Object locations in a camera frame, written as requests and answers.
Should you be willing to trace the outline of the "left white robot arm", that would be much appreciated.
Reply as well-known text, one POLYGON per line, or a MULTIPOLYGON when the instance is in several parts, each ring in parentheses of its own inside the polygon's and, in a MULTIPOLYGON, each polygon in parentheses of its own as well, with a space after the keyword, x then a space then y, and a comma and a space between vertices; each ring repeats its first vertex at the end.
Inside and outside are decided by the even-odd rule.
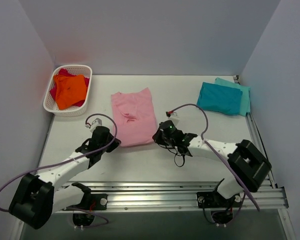
POLYGON ((88 186, 70 179, 94 166, 104 153, 119 147, 121 141, 109 128, 97 126, 66 160, 36 175, 25 174, 16 189, 8 212, 37 230, 43 227, 52 214, 70 208, 87 211, 96 202, 88 186))

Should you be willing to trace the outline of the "pink t-shirt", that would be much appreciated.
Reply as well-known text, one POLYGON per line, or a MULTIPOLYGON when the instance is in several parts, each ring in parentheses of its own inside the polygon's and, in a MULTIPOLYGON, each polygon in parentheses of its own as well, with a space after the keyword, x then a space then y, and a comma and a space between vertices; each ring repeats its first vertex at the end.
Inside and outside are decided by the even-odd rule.
POLYGON ((149 88, 139 92, 111 95, 113 120, 116 123, 116 138, 123 148, 153 143, 157 120, 149 88))

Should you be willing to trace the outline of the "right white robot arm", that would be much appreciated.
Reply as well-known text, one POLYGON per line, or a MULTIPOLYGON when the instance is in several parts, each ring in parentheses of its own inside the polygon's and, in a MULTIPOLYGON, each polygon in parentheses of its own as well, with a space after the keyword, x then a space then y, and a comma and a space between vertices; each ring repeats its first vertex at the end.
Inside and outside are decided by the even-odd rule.
POLYGON ((257 192, 272 169, 269 160, 249 140, 230 143, 203 139, 195 133, 182 132, 171 120, 160 123, 152 139, 158 145, 177 150, 182 156, 220 160, 232 174, 212 193, 213 203, 220 207, 240 192, 257 192))

